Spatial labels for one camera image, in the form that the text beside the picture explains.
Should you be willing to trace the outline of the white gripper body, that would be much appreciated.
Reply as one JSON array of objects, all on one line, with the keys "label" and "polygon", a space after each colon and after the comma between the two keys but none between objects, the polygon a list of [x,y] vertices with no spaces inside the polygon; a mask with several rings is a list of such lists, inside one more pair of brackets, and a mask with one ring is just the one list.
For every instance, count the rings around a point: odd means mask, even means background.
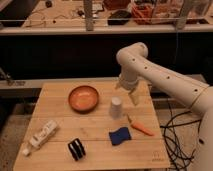
[{"label": "white gripper body", "polygon": [[127,91],[132,91],[138,86],[138,83],[139,81],[137,77],[128,78],[123,74],[120,74],[118,77],[118,82],[116,83],[116,89],[124,88]]}]

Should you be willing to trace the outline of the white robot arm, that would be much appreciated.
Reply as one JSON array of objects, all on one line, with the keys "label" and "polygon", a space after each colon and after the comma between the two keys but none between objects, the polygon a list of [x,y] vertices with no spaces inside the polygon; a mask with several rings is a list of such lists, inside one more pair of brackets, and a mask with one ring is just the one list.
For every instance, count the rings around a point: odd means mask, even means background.
[{"label": "white robot arm", "polygon": [[139,78],[152,83],[176,101],[202,116],[191,171],[213,171],[213,86],[150,62],[148,48],[134,43],[116,54],[121,66],[118,85],[134,91]]}]

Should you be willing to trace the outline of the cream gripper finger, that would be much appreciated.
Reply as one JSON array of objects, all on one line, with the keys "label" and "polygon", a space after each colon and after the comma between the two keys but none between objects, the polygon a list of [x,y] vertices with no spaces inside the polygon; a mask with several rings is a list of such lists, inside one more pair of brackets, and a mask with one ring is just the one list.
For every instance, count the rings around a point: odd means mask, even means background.
[{"label": "cream gripper finger", "polygon": [[137,89],[133,89],[128,93],[132,103],[137,106],[140,102],[140,93]]}]

